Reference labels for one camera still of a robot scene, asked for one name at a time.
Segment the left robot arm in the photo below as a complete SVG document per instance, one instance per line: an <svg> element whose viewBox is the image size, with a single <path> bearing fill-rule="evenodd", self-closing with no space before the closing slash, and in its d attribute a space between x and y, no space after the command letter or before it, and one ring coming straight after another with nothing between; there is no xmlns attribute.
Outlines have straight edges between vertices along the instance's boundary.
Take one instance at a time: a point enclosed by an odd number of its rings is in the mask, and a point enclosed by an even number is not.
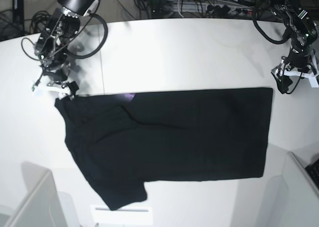
<svg viewBox="0 0 319 227"><path fill-rule="evenodd" d="M272 14L282 21L285 32L281 40L270 38L257 23L257 13L262 4L270 6ZM312 88L319 86L319 60L313 44L319 36L319 28L299 3L298 0L257 0L252 11L252 21L259 33L270 43L281 45L291 40L289 54L283 56L278 66L271 70L277 88L281 94L290 95L295 89L289 90L293 83L292 76L307 79Z"/></svg>

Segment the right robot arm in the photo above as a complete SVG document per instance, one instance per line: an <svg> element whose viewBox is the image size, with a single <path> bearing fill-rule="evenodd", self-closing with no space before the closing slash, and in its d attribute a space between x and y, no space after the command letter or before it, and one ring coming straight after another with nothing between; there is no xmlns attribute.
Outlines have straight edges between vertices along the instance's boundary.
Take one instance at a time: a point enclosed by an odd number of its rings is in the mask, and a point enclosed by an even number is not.
<svg viewBox="0 0 319 227"><path fill-rule="evenodd" d="M58 93L60 98L73 99L79 87L75 81L68 81L70 63L68 58L87 59L95 55L108 37L108 26L97 14L101 0L58 0L57 8L49 18L34 44L34 53L40 61L41 77L48 77L49 83L43 88ZM104 34L100 44L88 54L78 55L69 51L69 45L84 31L80 18L97 19L103 26Z"/></svg>

